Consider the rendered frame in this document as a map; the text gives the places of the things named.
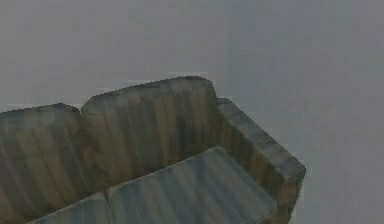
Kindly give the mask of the brown grey striped sofa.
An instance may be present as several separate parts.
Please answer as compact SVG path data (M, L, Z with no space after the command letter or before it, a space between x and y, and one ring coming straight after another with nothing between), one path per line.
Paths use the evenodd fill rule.
M288 224L305 174L202 77L0 113L0 224Z

